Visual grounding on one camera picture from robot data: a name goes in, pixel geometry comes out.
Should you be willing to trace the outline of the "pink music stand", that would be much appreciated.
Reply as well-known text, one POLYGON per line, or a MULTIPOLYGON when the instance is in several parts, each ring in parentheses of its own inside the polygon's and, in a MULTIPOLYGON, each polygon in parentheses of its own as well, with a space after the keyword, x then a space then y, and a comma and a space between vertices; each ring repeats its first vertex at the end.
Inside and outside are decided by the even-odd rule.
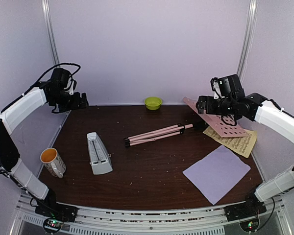
POLYGON ((131 147, 147 142, 161 140, 164 138, 181 135, 187 129, 202 128, 206 125, 211 127, 222 138, 239 138, 248 136, 247 132, 231 116, 222 117, 218 115, 198 114, 201 122, 193 124, 175 124, 169 127, 153 130, 147 133, 127 137, 124 139, 125 147, 131 147))

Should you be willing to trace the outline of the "lavender sheet music paper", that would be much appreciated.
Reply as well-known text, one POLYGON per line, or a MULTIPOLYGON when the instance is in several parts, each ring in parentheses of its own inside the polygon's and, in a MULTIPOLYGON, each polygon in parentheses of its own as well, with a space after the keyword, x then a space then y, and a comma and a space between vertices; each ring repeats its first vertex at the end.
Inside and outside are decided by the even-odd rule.
POLYGON ((212 205, 215 205, 249 171, 249 165, 240 160, 230 149, 221 145, 184 170, 183 174, 212 205))

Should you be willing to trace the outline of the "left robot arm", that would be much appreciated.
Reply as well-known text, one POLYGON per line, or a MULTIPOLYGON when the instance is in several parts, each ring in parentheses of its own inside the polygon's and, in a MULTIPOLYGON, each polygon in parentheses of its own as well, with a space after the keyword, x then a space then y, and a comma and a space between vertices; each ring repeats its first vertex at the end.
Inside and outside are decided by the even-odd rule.
POLYGON ((65 63, 47 69, 43 74, 51 72, 49 80, 42 81, 41 75, 28 90, 0 111, 0 174, 16 181, 36 200, 43 201, 41 208, 49 217, 60 214, 60 205, 50 199, 50 189, 23 163, 11 135, 30 114, 45 104, 53 107, 53 114, 88 107, 86 93, 75 91, 76 73, 63 66, 65 63))

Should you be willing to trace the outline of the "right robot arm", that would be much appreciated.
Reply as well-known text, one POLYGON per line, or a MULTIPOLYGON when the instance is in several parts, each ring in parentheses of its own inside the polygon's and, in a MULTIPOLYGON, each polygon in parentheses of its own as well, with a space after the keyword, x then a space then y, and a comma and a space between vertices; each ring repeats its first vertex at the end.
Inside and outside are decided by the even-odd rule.
MULTIPOLYGON (((294 116, 273 99, 258 93, 246 95, 238 75, 233 74, 210 81, 214 96, 199 96, 196 108, 200 114, 232 116, 235 121, 245 117, 262 124, 294 144, 294 116)), ((260 203, 294 188, 294 165, 261 183, 242 204, 241 211, 252 216, 260 203)))

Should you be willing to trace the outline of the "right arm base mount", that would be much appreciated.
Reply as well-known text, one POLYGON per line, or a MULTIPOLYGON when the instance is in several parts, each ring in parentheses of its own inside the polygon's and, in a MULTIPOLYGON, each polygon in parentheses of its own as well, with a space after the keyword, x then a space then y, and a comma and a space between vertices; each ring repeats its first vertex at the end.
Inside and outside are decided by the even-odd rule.
POLYGON ((248 217, 257 216, 267 211, 264 203, 253 204, 251 202, 243 202, 235 205, 226 206, 224 212, 227 221, 241 220, 248 217))

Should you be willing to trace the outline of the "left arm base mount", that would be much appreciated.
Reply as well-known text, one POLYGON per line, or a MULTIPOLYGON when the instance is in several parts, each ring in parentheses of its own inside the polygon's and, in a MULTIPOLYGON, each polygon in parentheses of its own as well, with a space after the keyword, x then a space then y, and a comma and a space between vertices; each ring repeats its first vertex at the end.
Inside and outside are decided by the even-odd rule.
POLYGON ((77 207, 62 204, 57 204, 55 210, 49 209, 42 205, 38 205, 35 209, 36 214, 53 218, 62 222, 75 222, 77 212, 77 207))

